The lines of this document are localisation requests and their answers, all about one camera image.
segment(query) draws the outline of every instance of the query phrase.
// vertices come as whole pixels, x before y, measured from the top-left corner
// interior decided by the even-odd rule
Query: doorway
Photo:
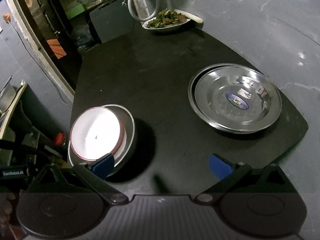
[[[82,57],[59,0],[17,0],[36,37],[61,75],[75,90]]]

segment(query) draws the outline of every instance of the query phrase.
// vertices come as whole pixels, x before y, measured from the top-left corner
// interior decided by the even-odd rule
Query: white plate
[[[70,142],[73,151],[87,161],[112,153],[123,139],[119,119],[104,107],[90,108],[72,126]]]
[[[156,31],[156,32],[171,32],[171,31],[175,31],[175,30],[177,30],[178,28],[180,28],[183,24],[186,24],[187,22],[191,21],[191,19],[187,19],[187,21],[184,22],[184,23],[179,23],[179,24],[176,24],[176,25],[173,25],[173,26],[170,26],[170,27],[164,27],[164,28],[153,28],[153,29],[147,28],[147,24],[148,24],[150,21],[154,20],[154,19],[156,19],[156,17],[154,17],[154,18],[146,21],[146,22],[142,25],[142,27],[143,27],[144,29],[146,29],[146,30],[152,30],[152,31]]]

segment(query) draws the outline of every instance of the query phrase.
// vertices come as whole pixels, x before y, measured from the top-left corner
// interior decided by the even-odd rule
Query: plate label sticker
[[[242,100],[240,97],[236,96],[235,94],[227,93],[226,98],[232,105],[234,105],[239,109],[242,109],[242,110],[249,109],[248,104],[244,100]]]

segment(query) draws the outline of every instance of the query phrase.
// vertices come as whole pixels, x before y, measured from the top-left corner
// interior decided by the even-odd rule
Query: screw
[[[125,201],[127,200],[127,196],[124,195],[124,194],[121,194],[121,193],[117,193],[117,194],[113,194],[113,195],[110,197],[110,200],[111,200],[113,203],[125,202]]]
[[[213,200],[213,197],[210,194],[200,194],[197,196],[197,199],[201,202],[210,202]]]

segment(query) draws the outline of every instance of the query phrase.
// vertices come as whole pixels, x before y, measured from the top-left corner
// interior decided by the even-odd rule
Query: plate of stir-fried vegetables
[[[155,31],[173,31],[190,21],[186,16],[175,11],[165,9],[157,17],[146,21],[143,28]]]

